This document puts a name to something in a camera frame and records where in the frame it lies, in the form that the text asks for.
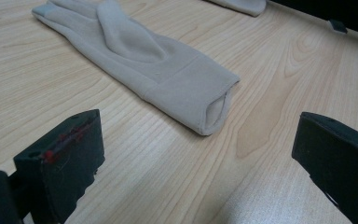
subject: red marking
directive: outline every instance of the red marking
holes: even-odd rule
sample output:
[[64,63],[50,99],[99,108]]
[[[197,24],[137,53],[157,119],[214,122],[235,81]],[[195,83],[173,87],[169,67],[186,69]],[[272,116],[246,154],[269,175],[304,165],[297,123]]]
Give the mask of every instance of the red marking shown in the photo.
[[76,137],[76,142],[79,143],[82,138],[83,138],[83,133],[78,134]]
[[60,141],[63,141],[66,138],[66,134],[62,133],[58,136],[58,138],[60,139]]
[[54,159],[54,152],[51,150],[47,150],[43,154],[43,159],[45,159],[48,163],[53,163],[55,161]]
[[81,132],[82,130],[81,130],[81,128],[80,127],[75,127],[74,129],[73,129],[73,133],[79,133],[79,132]]

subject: glove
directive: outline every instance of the glove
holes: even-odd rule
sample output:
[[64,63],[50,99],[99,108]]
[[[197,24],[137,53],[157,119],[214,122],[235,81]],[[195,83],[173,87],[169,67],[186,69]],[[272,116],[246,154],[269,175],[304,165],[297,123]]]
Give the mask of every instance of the glove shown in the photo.
[[33,15],[139,97],[201,135],[223,125],[239,78],[191,47],[156,35],[116,1],[50,0]]
[[239,12],[256,17],[266,8],[266,0],[208,0],[222,7],[229,7]]

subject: wooden table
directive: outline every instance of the wooden table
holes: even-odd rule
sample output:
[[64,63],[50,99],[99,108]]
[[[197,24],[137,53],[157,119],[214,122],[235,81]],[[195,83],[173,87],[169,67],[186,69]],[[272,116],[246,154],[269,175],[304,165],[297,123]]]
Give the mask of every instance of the wooden table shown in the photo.
[[291,150],[302,111],[358,130],[358,33],[270,2],[252,18],[200,0],[120,0],[241,77],[224,127],[202,137],[34,19],[44,2],[0,0],[0,170],[99,108],[106,161],[67,223],[350,223]]

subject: glove finger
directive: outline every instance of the glove finger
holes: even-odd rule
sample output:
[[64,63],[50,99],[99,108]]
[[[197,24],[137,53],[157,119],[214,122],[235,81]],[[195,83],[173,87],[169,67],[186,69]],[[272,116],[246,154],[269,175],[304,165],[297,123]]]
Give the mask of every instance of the glove finger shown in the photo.
[[266,0],[209,0],[223,7],[256,17],[266,8]]
[[97,20],[97,5],[81,0],[49,0],[52,4]]
[[106,46],[114,53],[141,63],[157,63],[166,57],[164,49],[147,29],[130,20],[115,1],[101,3],[97,14]]
[[94,35],[98,31],[98,22],[89,17],[82,16],[81,14],[66,9],[64,7],[58,7],[55,4],[47,3],[40,7],[35,7],[32,10],[34,16],[36,16],[43,23],[47,24],[53,29],[60,30],[60,32],[75,32],[77,34]]

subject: wood grain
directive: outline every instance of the wood grain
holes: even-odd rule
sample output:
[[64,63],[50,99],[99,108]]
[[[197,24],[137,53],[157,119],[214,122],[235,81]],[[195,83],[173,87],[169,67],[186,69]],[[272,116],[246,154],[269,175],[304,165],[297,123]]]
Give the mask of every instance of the wood grain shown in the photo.
[[223,129],[201,137],[34,19],[43,3],[0,0],[0,170],[99,108],[106,162],[67,223],[350,223],[290,153],[302,111],[358,130],[358,33],[270,2],[252,18],[200,0],[120,0],[241,77]]

